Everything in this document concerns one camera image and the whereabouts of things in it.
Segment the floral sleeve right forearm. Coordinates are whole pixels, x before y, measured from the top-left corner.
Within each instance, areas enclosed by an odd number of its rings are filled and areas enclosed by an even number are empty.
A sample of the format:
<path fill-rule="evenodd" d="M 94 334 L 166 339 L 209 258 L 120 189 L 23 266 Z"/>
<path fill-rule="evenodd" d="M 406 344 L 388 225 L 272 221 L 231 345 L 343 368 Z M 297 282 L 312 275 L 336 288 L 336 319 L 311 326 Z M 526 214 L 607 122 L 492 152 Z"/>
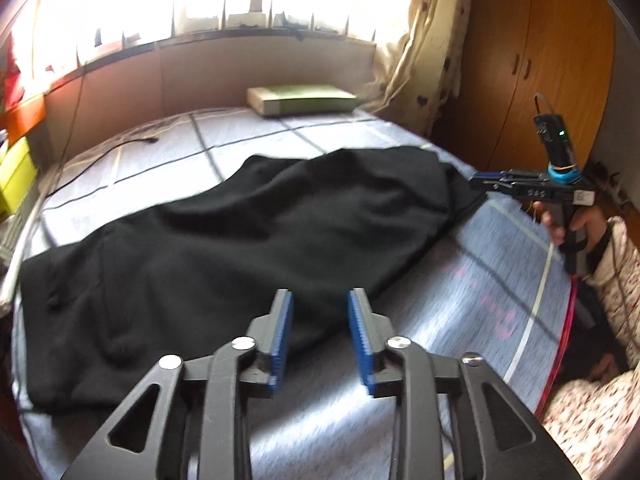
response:
<path fill-rule="evenodd" d="M 620 217 L 608 219 L 606 246 L 586 282 L 596 292 L 608 325 L 623 346 L 630 368 L 639 363 L 639 249 Z"/>

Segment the right hand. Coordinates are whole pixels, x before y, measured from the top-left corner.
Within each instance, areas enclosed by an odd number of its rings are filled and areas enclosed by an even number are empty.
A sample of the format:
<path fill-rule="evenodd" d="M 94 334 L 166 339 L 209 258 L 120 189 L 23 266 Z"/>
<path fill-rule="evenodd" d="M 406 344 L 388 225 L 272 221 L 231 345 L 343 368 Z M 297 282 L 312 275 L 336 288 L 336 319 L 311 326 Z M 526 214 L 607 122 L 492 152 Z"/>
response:
<path fill-rule="evenodd" d="M 608 220 L 598 206 L 580 208 L 570 219 L 567 228 L 556 222 L 548 207 L 541 202 L 534 203 L 534 209 L 540 214 L 541 223 L 547 229 L 555 246 L 561 246 L 565 242 L 568 232 L 584 230 L 587 240 L 587 252 L 592 252 L 608 232 Z"/>

